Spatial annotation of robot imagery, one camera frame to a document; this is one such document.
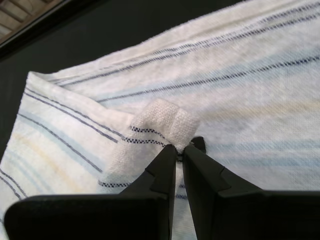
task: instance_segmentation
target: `terry cloth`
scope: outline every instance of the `terry cloth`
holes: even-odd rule
[[[319,39],[319,1],[252,0],[93,62],[31,72],[0,164],[0,221],[27,196],[117,193],[159,143],[183,148],[192,135],[260,188],[319,191]],[[153,104],[164,107],[153,115]],[[167,127],[176,121],[189,135]],[[174,207],[172,238],[196,239],[180,177]]]

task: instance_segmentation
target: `fabric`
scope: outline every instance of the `fabric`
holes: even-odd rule
[[[98,182],[98,191],[120,193],[145,171],[167,144],[174,145],[178,154],[182,154],[198,125],[196,117],[178,106],[155,100],[137,114],[124,132]],[[178,164],[176,182],[180,185],[181,181],[182,164]]]
[[[316,0],[246,1],[93,62],[31,72],[0,164],[1,221],[27,196],[117,193],[152,160],[138,149],[151,157],[164,138],[182,149],[192,135],[260,188],[320,190],[319,17]],[[161,120],[152,104],[165,106]],[[173,239],[196,239],[180,170]]]

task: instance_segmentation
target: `yellow stripe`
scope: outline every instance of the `yellow stripe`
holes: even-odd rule
[[[300,114],[319,111],[320,100],[304,102],[283,102],[264,106],[250,106],[230,108],[226,110],[207,111],[201,114],[202,118],[210,120],[225,120],[239,118],[258,118],[265,116],[281,116],[285,114]]]
[[[17,141],[20,141],[24,145],[28,146],[30,149],[32,149],[35,153],[37,153],[44,161],[46,161],[47,165],[52,168],[54,173],[58,174],[64,182],[69,185],[72,190],[75,193],[84,193],[85,190],[79,187],[67,174],[64,172],[61,168],[59,168],[55,161],[50,158],[43,150],[41,150],[36,144],[32,143],[28,139],[26,139],[24,136],[18,134],[18,133],[12,133],[12,138],[16,139]]]

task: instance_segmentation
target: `dark background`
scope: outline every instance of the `dark background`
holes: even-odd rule
[[[137,45],[240,0],[74,0],[0,46],[0,161],[29,71],[52,73]]]

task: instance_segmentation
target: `white fabric tab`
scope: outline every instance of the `white fabric tab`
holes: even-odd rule
[[[157,99],[131,122],[111,155],[98,191],[119,193],[143,173],[149,163],[167,145],[178,153],[195,135],[199,120],[182,108]]]

